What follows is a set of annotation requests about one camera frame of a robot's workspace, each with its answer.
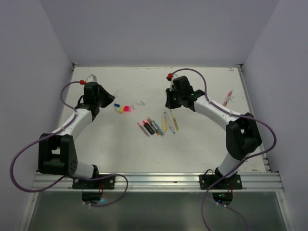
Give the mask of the yellow highlighter cap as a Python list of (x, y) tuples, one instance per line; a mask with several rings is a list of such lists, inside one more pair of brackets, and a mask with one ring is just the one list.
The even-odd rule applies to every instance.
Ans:
[(120, 107), (117, 109), (117, 111), (118, 111), (119, 113), (123, 113), (123, 112), (124, 112), (124, 107), (123, 107), (123, 106), (120, 106)]

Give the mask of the yellow highlighter pen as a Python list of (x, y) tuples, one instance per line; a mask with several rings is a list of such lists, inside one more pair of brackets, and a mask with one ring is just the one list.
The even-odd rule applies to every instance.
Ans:
[(161, 117), (161, 123), (162, 123), (162, 131), (166, 132), (167, 131), (167, 123), (166, 123), (166, 119), (164, 116)]

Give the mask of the pink highlighter cap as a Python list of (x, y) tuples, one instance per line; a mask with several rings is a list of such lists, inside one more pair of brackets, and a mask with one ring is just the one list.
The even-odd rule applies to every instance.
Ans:
[(124, 112), (130, 112), (130, 111), (131, 111), (131, 107), (129, 105), (125, 105)]

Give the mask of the pale yellow pen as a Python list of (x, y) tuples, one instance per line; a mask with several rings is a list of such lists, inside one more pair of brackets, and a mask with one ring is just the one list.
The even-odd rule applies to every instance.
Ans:
[(176, 121), (176, 118), (175, 118), (174, 116), (173, 116), (173, 123), (174, 123), (175, 129), (176, 129), (177, 131), (179, 131), (179, 126), (178, 126), (177, 121)]

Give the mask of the green clear pen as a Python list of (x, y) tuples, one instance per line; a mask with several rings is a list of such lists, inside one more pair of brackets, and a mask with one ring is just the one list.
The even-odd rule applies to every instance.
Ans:
[(158, 126), (156, 125), (156, 123), (150, 118), (148, 117), (148, 119), (150, 120), (150, 122), (152, 123), (152, 125), (154, 126), (154, 128), (156, 129), (156, 131), (158, 132), (158, 134), (160, 136), (162, 136), (162, 133), (160, 132), (160, 130), (158, 129)]

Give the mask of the clear blue pen cap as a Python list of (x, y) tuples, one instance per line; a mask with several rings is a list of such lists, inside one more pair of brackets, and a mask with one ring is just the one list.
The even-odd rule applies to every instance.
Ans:
[(142, 100), (136, 102), (136, 104), (137, 104), (138, 106), (145, 106), (145, 105), (146, 105), (145, 102), (142, 101)]

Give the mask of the red orange-tipped pen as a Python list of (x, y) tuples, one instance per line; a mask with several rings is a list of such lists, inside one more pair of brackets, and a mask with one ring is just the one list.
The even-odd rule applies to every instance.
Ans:
[(157, 134), (157, 135), (160, 135), (160, 133), (158, 132), (158, 130), (154, 127), (154, 125), (152, 124), (152, 121), (148, 118), (147, 119), (147, 122), (149, 123), (149, 125), (151, 126), (151, 128), (154, 130), (154, 132)]

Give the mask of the black highlighter body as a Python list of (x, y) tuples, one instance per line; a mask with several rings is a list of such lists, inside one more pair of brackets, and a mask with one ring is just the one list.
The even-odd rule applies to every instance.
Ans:
[(155, 131), (152, 129), (152, 127), (149, 125), (148, 122), (146, 121), (142, 121), (143, 122), (143, 126), (146, 128), (146, 130), (151, 134), (151, 135), (154, 135), (155, 134)]

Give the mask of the pink clear pen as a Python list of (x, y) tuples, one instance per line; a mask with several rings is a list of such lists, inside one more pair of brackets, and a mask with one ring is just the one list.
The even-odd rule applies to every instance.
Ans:
[(145, 129), (145, 127), (143, 125), (141, 125), (140, 123), (137, 123), (139, 128), (143, 131), (143, 133), (147, 136), (150, 137), (149, 133), (147, 132), (147, 130)]

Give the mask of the thin orange pen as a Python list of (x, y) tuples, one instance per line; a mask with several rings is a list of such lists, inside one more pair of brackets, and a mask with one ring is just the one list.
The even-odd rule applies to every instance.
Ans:
[(231, 95), (232, 95), (232, 90), (230, 90), (229, 92), (228, 92), (228, 94), (227, 94), (227, 96), (226, 96), (226, 98), (225, 98), (225, 100), (224, 100), (224, 102), (223, 102), (223, 106), (227, 106), (227, 104), (228, 104), (228, 102), (229, 102), (229, 100), (230, 100), (230, 98), (231, 98)]

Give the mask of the blue capped white pen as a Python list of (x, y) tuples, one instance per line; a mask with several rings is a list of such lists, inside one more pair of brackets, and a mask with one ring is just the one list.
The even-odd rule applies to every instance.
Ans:
[(165, 120), (166, 120), (166, 123), (167, 123), (169, 129), (171, 130), (171, 132), (173, 134), (175, 134), (175, 129), (174, 129), (173, 125), (172, 125), (172, 122), (171, 122), (167, 112), (164, 112), (164, 117), (165, 117)]

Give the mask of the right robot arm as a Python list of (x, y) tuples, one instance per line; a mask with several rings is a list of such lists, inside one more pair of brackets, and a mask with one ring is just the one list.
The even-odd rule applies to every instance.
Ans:
[(227, 154), (215, 170), (214, 183), (220, 189), (227, 188), (231, 177), (237, 173), (238, 164), (262, 144), (253, 115), (236, 113), (232, 116), (232, 112), (222, 105), (223, 111), (219, 110), (202, 90), (193, 90), (186, 76), (168, 74), (167, 80), (170, 82), (170, 87), (166, 89), (167, 108), (188, 108), (206, 116), (226, 132)]

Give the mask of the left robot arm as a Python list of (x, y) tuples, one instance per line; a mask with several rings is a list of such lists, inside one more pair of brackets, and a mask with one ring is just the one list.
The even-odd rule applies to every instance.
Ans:
[(100, 183), (98, 167), (78, 161), (75, 140), (94, 121), (100, 108), (110, 105), (115, 97), (96, 81), (81, 84), (84, 93), (73, 108), (70, 118), (53, 133), (43, 133), (40, 137), (38, 171), (83, 179), (84, 185), (95, 189)]

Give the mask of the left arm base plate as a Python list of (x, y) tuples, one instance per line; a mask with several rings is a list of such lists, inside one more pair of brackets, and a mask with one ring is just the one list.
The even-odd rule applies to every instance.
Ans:
[(111, 174), (99, 174), (101, 180), (74, 180), (72, 188), (75, 190), (113, 190), (115, 187), (115, 175)]

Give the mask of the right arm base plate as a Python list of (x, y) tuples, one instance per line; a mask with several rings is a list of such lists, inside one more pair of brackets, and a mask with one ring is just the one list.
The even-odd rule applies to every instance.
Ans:
[(199, 175), (199, 184), (201, 190), (241, 190), (243, 188), (242, 180), (239, 174), (220, 180), (218, 174)]

